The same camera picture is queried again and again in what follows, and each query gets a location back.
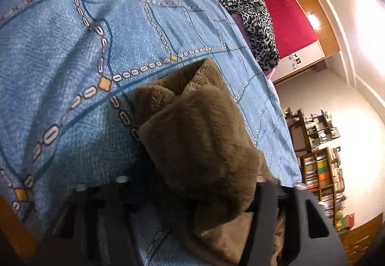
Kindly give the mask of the brown fleece pants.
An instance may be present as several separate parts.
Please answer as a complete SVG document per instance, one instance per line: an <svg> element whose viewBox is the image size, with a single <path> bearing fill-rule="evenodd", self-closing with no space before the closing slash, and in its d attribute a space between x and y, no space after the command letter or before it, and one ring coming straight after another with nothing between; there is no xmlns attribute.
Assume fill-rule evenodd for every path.
<svg viewBox="0 0 385 266"><path fill-rule="evenodd" d="M167 184L183 244L215 265L244 251L258 176L278 183L255 148L217 64L188 64L134 92L138 137Z"/></svg>

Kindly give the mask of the wooden bookshelf with books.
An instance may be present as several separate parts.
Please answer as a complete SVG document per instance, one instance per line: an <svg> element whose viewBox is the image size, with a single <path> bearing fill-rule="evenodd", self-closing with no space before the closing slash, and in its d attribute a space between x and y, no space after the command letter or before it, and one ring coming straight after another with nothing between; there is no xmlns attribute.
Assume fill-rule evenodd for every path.
<svg viewBox="0 0 385 266"><path fill-rule="evenodd" d="M325 147L299 158L303 182L314 194L336 231L354 226L354 215L345 214L345 181L340 148Z"/></svg>

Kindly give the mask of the small wooden desk shelf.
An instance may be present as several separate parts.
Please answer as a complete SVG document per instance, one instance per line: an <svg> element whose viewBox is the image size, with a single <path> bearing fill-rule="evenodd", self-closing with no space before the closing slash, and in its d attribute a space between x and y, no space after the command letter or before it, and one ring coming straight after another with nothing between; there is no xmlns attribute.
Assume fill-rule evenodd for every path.
<svg viewBox="0 0 385 266"><path fill-rule="evenodd" d="M326 142L338 139L340 133L332 123L332 116L324 110L306 116L302 109L284 111L294 152L298 157L316 151Z"/></svg>

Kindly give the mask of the blue patterned bedspread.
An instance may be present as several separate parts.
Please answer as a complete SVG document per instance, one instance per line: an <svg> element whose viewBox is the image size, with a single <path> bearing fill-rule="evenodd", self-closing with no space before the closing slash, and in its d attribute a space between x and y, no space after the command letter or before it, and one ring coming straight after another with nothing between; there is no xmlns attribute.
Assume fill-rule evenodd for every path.
<svg viewBox="0 0 385 266"><path fill-rule="evenodd" d="M300 180L279 98L217 0L1 0L1 196L37 246L83 184L126 175L141 265L215 265L178 237L135 89L212 59L280 186Z"/></svg>

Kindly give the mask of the red wardrobe panel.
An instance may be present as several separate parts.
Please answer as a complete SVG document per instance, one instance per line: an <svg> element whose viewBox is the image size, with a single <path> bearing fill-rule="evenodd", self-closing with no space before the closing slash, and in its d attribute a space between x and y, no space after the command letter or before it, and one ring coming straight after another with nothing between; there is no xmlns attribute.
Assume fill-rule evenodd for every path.
<svg viewBox="0 0 385 266"><path fill-rule="evenodd" d="M318 40L297 0L264 0L273 24L280 59Z"/></svg>

